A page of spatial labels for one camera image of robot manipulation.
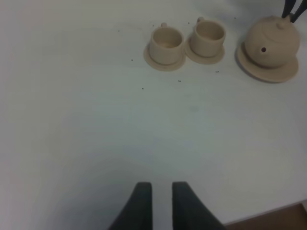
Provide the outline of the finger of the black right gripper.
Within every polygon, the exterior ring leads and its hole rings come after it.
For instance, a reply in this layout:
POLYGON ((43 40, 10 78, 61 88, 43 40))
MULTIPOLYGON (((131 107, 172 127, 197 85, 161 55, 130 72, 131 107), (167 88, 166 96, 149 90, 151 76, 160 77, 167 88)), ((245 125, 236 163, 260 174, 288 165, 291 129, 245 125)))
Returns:
POLYGON ((295 21, 300 17, 300 15, 307 9, 307 0, 302 0, 300 6, 296 10, 296 12, 291 16, 291 23, 295 23, 295 21))
POLYGON ((284 2, 284 8, 282 13, 282 18, 285 18, 287 16, 294 17, 296 13, 292 13, 292 9, 296 3, 296 0, 285 0, 284 2))

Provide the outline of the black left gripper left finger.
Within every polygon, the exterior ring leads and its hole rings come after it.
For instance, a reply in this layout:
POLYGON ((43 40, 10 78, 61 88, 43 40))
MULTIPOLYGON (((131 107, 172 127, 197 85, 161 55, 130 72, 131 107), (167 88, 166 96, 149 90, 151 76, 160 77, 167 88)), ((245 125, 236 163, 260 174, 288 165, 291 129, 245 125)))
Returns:
POLYGON ((153 191, 149 182, 135 185, 131 196, 110 230, 151 230, 153 228, 153 191))

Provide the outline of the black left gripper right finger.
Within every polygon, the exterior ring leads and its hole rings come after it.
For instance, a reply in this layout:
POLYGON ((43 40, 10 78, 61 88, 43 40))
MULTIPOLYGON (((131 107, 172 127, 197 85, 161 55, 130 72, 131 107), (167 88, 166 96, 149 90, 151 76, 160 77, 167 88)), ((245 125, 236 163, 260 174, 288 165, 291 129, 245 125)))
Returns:
POLYGON ((174 230, 225 229, 186 182, 172 183, 172 223, 174 230))

